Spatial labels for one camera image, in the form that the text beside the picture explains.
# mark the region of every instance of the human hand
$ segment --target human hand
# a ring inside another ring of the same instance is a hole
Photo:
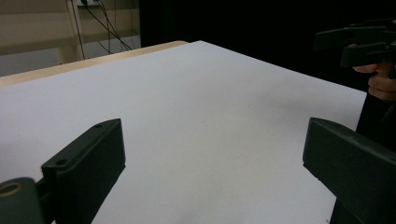
[[[396,78],[389,78],[391,67],[391,63],[375,63],[356,66],[353,69],[360,73],[376,73],[369,78],[368,92],[384,101],[396,101]]]

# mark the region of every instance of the black background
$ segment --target black background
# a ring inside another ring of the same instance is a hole
[[[312,77],[367,90],[340,67],[342,48],[314,51],[315,33],[396,17],[392,1],[140,1],[142,47],[204,40]]]

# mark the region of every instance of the white surface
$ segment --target white surface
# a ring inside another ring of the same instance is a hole
[[[0,182],[121,118],[126,168],[93,223],[326,224],[310,117],[355,129],[365,93],[198,41],[0,89]]]

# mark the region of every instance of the wooden edge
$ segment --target wooden edge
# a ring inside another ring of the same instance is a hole
[[[187,43],[188,42],[178,40],[178,41],[173,41],[173,42],[164,43],[164,44],[160,44],[160,45],[145,47],[142,49],[133,49],[133,50],[128,50],[128,51],[111,54],[111,55],[107,55],[107,56],[87,59],[84,61],[78,61],[75,63],[66,63],[66,64],[56,65],[56,66],[52,66],[52,67],[48,67],[48,68],[37,69],[34,71],[0,77],[0,87],[10,86],[10,85],[14,85],[14,84],[21,83],[24,81],[34,80],[37,78],[54,76],[57,74],[68,72],[68,71],[73,71],[73,70],[77,70],[77,69],[84,68],[84,67],[90,67],[90,66],[97,65],[100,63],[114,62],[116,60],[134,57],[134,56],[138,56],[138,55],[142,55],[142,54],[147,54],[147,53],[151,53],[151,52],[162,50],[162,49],[170,49],[172,47],[184,45]]]

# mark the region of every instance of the white paper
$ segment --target white paper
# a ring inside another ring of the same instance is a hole
[[[311,117],[355,129],[365,92],[203,41],[0,89],[0,182],[120,118],[126,168],[93,223],[326,224]]]

